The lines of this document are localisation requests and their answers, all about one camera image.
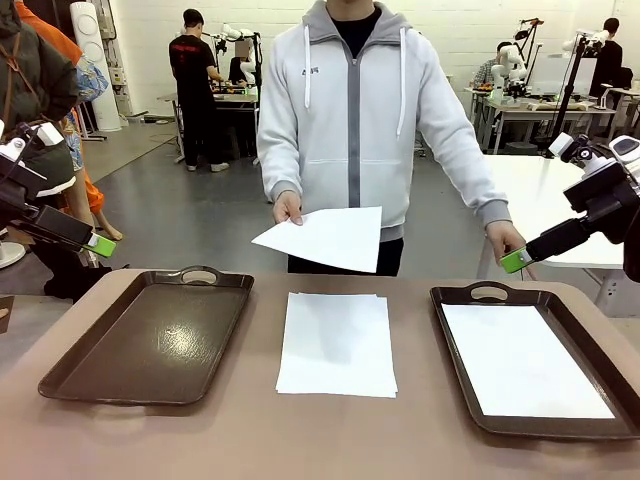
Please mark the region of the person's left hand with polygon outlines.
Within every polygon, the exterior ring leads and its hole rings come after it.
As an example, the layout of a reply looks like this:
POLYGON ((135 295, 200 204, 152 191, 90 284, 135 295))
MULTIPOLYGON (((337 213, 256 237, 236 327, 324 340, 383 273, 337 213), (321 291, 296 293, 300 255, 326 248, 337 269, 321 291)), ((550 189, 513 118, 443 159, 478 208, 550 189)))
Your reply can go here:
POLYGON ((493 248, 496 262, 499 262, 508 253, 519 250, 526 245, 526 240, 510 221, 491 222, 485 227, 485 232, 493 248))

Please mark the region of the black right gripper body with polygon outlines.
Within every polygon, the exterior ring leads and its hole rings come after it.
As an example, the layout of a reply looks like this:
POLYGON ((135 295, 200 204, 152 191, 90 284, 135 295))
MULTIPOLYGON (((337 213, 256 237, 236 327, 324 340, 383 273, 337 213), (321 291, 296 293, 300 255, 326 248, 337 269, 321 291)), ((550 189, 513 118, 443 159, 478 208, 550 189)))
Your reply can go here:
POLYGON ((625 167, 603 167, 567 188, 564 196, 589 235, 622 243, 638 211, 638 182, 625 167))

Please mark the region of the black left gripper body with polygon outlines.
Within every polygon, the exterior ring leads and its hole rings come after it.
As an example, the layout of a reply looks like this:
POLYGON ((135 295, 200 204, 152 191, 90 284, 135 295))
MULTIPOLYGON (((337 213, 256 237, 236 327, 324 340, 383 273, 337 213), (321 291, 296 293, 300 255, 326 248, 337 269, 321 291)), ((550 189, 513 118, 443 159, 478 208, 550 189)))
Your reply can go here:
POLYGON ((30 212, 47 178, 1 155, 1 215, 22 216, 30 212))

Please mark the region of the person's right hand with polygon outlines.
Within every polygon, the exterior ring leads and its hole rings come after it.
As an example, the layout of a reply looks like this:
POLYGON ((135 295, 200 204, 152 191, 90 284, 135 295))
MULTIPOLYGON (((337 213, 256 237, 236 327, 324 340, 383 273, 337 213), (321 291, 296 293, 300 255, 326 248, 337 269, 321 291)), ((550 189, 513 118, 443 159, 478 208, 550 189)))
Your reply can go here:
POLYGON ((301 226, 303 220, 300 196, 291 190, 283 191, 274 202, 273 217, 276 224, 291 221, 293 224, 301 226))

